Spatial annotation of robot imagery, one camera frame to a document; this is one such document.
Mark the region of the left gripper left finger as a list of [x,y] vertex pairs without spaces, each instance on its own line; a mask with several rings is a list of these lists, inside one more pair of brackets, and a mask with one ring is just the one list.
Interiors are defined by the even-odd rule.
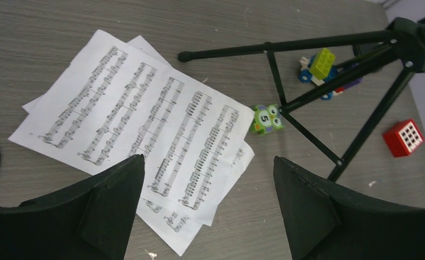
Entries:
[[50,194],[0,207],[0,259],[123,259],[145,177],[143,155]]

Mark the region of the black music stand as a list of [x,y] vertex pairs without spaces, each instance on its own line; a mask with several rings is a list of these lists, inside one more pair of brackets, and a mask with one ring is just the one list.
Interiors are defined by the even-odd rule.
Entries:
[[[320,47],[358,46],[364,44],[375,44],[376,47],[369,53],[356,56],[341,64],[343,66],[351,66],[355,64],[355,67],[351,67],[345,73],[338,75],[331,81],[295,98],[292,101],[286,100],[279,76],[279,70],[276,64],[276,58],[274,56],[275,53],[281,51],[315,49]],[[396,17],[386,29],[381,31],[277,43],[265,42],[257,45],[203,51],[183,51],[178,54],[178,60],[180,62],[189,62],[191,60],[253,55],[260,53],[264,53],[269,61],[281,103],[281,115],[333,163],[336,164],[335,168],[328,176],[328,180],[336,182],[373,132],[375,127],[384,117],[390,106],[402,93],[409,81],[415,74],[425,73],[425,18],[414,22],[406,18]],[[307,105],[317,98],[320,98],[353,80],[373,73],[396,60],[402,62],[402,71],[342,157],[337,156],[331,149],[327,148],[310,131],[291,116],[291,112],[296,109]]]

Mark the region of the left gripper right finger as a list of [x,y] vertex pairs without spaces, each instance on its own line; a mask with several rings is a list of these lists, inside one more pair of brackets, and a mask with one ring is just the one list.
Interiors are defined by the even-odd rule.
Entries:
[[283,157],[273,177],[293,259],[425,259],[425,209],[373,198]]

